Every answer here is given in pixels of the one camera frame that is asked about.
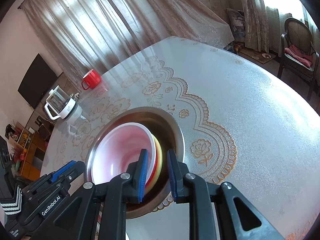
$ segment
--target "pink bowl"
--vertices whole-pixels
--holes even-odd
[[[124,123],[111,130],[100,142],[93,158],[92,182],[102,184],[126,172],[139,159],[141,149],[149,152],[146,183],[156,162],[156,145],[151,132],[140,123]]]

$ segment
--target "black tv screen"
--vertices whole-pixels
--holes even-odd
[[[56,80],[57,75],[38,54],[23,77],[18,92],[35,109]]]

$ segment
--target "glass kettle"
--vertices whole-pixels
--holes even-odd
[[[44,109],[52,120],[56,120],[59,117],[64,119],[72,111],[75,104],[76,102],[57,86],[49,92]],[[52,116],[49,107],[56,113],[56,116]]]

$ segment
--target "wicker chair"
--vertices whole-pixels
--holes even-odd
[[[284,30],[285,33],[281,35],[282,56],[278,71],[278,78],[281,79],[282,70],[285,67],[290,69],[293,73],[300,76],[304,80],[309,81],[310,88],[307,96],[307,101],[310,101],[316,80],[316,70],[318,67],[319,54],[313,47],[312,36],[308,27],[301,21],[294,18],[286,19],[284,23]],[[288,47],[291,44],[294,44],[298,49],[302,50],[307,55],[315,54],[315,64],[312,64],[311,69],[307,68],[305,65],[284,52],[284,39],[286,39]]]

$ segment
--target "red cup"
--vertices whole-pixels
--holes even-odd
[[[94,89],[101,82],[101,76],[94,69],[85,74],[82,79],[81,86],[84,90],[88,90],[89,88]]]

